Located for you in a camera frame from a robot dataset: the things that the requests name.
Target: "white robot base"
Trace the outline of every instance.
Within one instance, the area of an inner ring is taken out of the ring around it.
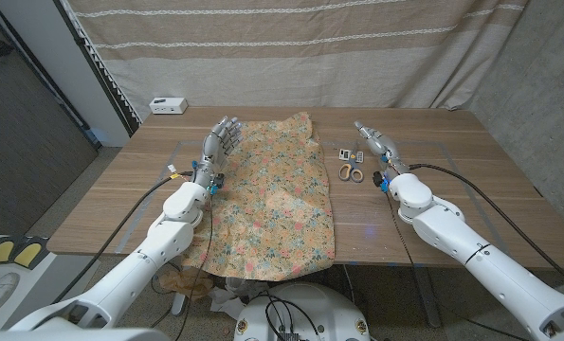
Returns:
[[[286,341],[369,341],[370,334],[364,315],[347,297],[322,285],[307,282],[286,283],[270,289],[269,294],[275,301],[280,298],[292,302],[303,309],[313,321],[319,336],[307,317],[287,304],[288,309],[281,302],[269,305],[268,316],[275,329],[284,336]],[[242,310],[234,331],[235,341],[264,341],[277,340],[278,337],[269,327],[265,315],[266,306],[271,302],[267,295],[258,296],[250,301]],[[292,315],[293,330],[290,330],[290,316]]]

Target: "small white box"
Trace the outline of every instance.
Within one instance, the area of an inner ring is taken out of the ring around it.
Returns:
[[[184,98],[154,98],[149,107],[154,114],[182,114],[187,109]]]

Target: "gray wall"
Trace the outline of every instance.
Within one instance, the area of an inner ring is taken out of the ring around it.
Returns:
[[[467,108],[564,218],[564,1],[530,1]]]

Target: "wooden table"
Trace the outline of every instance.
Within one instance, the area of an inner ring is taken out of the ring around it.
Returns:
[[[353,122],[360,120],[397,142],[406,164],[430,163],[458,171],[478,185],[545,252],[564,267],[564,223],[526,179],[481,123],[467,111],[438,109],[245,108],[191,107],[182,116],[151,115],[86,193],[48,243],[58,254],[94,254],[136,200],[155,181],[169,174],[166,165],[190,167],[199,157],[203,138],[222,116],[240,120],[283,120],[297,112],[312,115],[325,153],[330,179],[336,237],[336,262],[407,265],[409,259],[391,219],[385,194],[370,180],[378,170]],[[338,149],[359,140],[366,174],[361,184],[337,178]],[[464,212],[468,224],[484,238],[529,268],[545,262],[481,197],[459,180],[436,170],[414,173],[433,193]],[[170,182],[159,189],[128,221],[106,254],[128,254],[146,236],[164,200],[178,188]],[[458,263],[424,243],[411,226],[399,221],[416,263],[457,266]]]

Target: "table leg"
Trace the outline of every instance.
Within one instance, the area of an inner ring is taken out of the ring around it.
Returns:
[[[435,303],[435,295],[431,287],[431,279],[426,267],[418,267],[414,269],[416,277],[416,284],[418,286],[418,293],[423,301],[423,308],[427,315],[427,323],[431,328],[442,327],[442,320],[440,319],[440,312]]]

